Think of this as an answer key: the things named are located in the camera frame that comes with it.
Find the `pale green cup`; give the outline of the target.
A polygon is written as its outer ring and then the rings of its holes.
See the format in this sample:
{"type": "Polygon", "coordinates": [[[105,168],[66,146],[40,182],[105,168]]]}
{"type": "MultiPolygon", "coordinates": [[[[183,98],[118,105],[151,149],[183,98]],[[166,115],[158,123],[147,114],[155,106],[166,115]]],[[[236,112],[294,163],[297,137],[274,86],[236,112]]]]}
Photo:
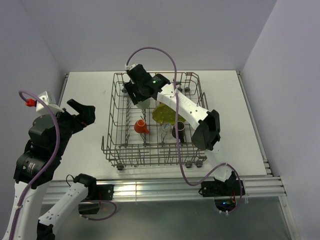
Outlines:
{"type": "Polygon", "coordinates": [[[135,106],[141,110],[146,110],[150,107],[150,105],[151,105],[151,99],[148,98],[146,100],[139,101],[135,106]]]}

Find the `green dotted plate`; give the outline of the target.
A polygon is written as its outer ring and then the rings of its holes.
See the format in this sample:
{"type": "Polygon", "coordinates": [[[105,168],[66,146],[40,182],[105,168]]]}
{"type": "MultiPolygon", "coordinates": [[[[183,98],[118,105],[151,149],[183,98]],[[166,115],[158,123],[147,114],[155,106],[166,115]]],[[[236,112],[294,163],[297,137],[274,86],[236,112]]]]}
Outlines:
{"type": "Polygon", "coordinates": [[[170,123],[174,125],[176,122],[176,112],[164,103],[160,103],[152,112],[152,119],[158,124],[170,123]]]}

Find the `orange brown mug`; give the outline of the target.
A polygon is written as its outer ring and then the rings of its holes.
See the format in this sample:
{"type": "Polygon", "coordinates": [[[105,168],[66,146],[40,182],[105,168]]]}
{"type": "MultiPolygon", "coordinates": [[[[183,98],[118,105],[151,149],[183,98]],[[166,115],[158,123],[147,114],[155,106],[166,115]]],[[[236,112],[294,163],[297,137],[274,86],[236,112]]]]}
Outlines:
{"type": "Polygon", "coordinates": [[[149,134],[147,123],[143,119],[139,119],[135,122],[134,131],[138,134],[149,134]]]}

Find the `clear drinking glass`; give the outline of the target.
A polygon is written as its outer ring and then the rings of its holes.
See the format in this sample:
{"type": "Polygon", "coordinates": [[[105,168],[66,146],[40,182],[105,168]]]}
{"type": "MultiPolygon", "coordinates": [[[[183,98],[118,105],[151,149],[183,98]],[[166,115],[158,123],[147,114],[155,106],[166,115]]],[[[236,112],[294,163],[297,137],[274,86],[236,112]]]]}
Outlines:
{"type": "Polygon", "coordinates": [[[172,132],[172,125],[169,122],[165,122],[160,128],[161,135],[165,137],[167,134],[172,132]]]}

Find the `dark brown mug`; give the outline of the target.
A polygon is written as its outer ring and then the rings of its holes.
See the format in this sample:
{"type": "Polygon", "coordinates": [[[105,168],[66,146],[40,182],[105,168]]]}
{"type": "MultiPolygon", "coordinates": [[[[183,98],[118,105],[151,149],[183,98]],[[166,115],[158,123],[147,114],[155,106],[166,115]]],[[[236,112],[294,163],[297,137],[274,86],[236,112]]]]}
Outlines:
{"type": "MultiPolygon", "coordinates": [[[[177,132],[178,132],[177,135],[178,135],[179,141],[181,143],[185,143],[186,142],[186,126],[185,126],[184,122],[182,122],[182,121],[177,122],[177,132]]],[[[175,126],[173,126],[173,128],[172,128],[171,135],[175,139],[177,138],[175,126]]]]}

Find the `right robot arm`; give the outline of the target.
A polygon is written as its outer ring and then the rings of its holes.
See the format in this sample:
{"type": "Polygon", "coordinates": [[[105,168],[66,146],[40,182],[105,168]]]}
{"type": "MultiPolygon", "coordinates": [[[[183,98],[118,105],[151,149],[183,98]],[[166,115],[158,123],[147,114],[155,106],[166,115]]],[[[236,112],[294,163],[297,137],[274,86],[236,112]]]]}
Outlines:
{"type": "Polygon", "coordinates": [[[154,99],[175,111],[177,117],[183,117],[193,128],[192,144],[204,152],[208,160],[216,166],[201,181],[210,175],[217,180],[216,189],[222,195],[229,194],[234,183],[230,179],[235,169],[229,164],[221,146],[220,115],[216,110],[209,111],[193,102],[177,89],[177,81],[170,81],[162,74],[151,76],[141,64],[126,65],[129,82],[124,84],[132,103],[145,109],[149,99],[154,99]]]}

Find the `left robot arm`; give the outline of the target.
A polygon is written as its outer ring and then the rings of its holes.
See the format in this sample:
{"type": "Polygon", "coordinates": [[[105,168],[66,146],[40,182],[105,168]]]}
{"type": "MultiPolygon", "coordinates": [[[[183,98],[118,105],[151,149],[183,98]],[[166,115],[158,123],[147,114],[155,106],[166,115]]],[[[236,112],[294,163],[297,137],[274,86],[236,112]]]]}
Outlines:
{"type": "Polygon", "coordinates": [[[77,111],[48,105],[29,129],[29,141],[16,162],[15,196],[5,240],[53,240],[59,227],[78,204],[98,193],[97,180],[86,174],[75,177],[63,197],[45,214],[40,215],[45,193],[61,163],[73,134],[95,122],[92,105],[70,99],[67,104],[77,111]]]}

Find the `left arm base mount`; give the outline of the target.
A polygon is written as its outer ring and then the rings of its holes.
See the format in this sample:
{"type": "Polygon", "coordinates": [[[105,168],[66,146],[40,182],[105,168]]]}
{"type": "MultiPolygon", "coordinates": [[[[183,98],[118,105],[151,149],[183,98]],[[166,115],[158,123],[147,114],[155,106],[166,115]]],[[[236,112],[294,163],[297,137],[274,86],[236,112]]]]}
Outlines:
{"type": "Polygon", "coordinates": [[[78,212],[80,215],[89,218],[105,218],[115,211],[115,206],[112,203],[105,201],[112,201],[114,194],[113,184],[98,184],[94,196],[89,200],[102,200],[102,202],[90,202],[85,199],[78,205],[78,212]]]}

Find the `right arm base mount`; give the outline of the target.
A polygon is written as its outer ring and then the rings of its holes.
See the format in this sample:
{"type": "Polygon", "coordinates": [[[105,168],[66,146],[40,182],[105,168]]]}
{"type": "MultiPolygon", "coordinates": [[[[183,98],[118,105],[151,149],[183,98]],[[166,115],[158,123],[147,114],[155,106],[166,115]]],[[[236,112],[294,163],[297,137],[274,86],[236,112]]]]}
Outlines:
{"type": "Polygon", "coordinates": [[[206,180],[201,183],[198,193],[203,197],[237,197],[246,193],[244,183],[234,171],[225,181],[206,180]]]}

